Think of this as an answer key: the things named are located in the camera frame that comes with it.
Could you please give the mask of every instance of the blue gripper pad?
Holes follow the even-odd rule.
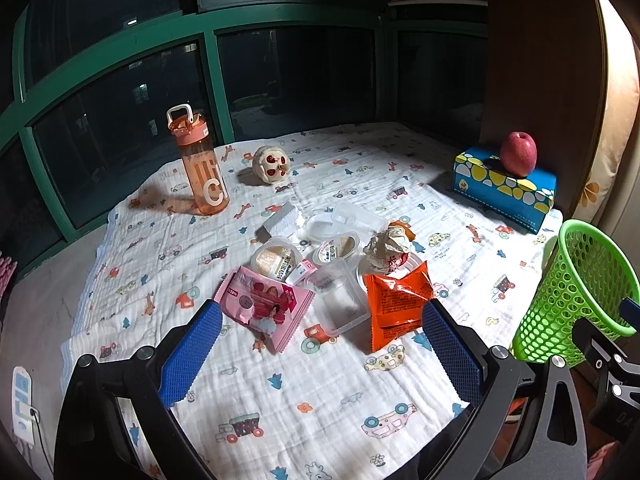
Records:
[[[170,408],[183,400],[222,329],[222,311],[211,301],[191,325],[162,367],[158,395]]]
[[[620,303],[620,317],[640,332],[640,306],[631,298]]]
[[[482,401],[481,369],[431,301],[422,308],[422,330],[460,399],[479,406]]]

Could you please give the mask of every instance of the clear plastic container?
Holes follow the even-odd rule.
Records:
[[[328,336],[337,336],[371,317],[367,295],[344,260],[320,267],[303,286],[316,293],[314,311]]]
[[[272,280],[284,282],[301,261],[302,254],[295,245],[286,238],[274,236],[252,254],[251,269]]]
[[[356,256],[360,254],[360,237],[357,233],[340,233],[320,242],[315,250],[312,261],[317,266],[323,266],[335,260],[345,260],[350,269],[357,264]]]
[[[340,202],[331,212],[326,209],[313,211],[306,220],[305,232],[315,242],[322,242],[342,233],[356,232],[361,242],[367,244],[374,234],[384,231],[388,225],[387,220],[360,206]]]

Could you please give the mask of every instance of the floor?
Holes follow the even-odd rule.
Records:
[[[44,262],[15,285],[0,333],[0,421],[11,431],[10,386],[15,366],[33,380],[32,403],[40,411],[44,446],[51,460],[62,407],[60,345],[69,338],[78,299],[95,261],[106,226],[81,238]],[[43,479],[52,478],[40,449],[18,449]]]

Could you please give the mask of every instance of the power strip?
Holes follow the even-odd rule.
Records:
[[[12,421],[14,423],[15,436],[33,447],[33,415],[31,415],[31,390],[33,382],[28,371],[17,366],[14,368],[14,378],[11,384],[12,391]]]

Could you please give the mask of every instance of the mattress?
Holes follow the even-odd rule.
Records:
[[[289,177],[275,186],[251,174],[263,144],[291,159]],[[488,346],[508,347],[562,217],[552,210],[533,235],[453,194],[457,151],[397,123],[221,146],[231,202],[213,217],[194,208],[182,162],[165,164],[109,214],[62,346],[63,390],[82,354],[128,358],[187,323],[227,273],[249,263],[257,230],[287,200],[306,217],[347,201],[407,223],[453,318]],[[314,248],[295,241],[303,253]],[[171,408],[220,480],[386,478],[465,407],[421,329],[372,353],[369,322],[329,338],[312,304],[284,352],[272,354],[248,328],[223,323],[186,398]],[[121,407],[143,468],[160,478],[130,402]]]

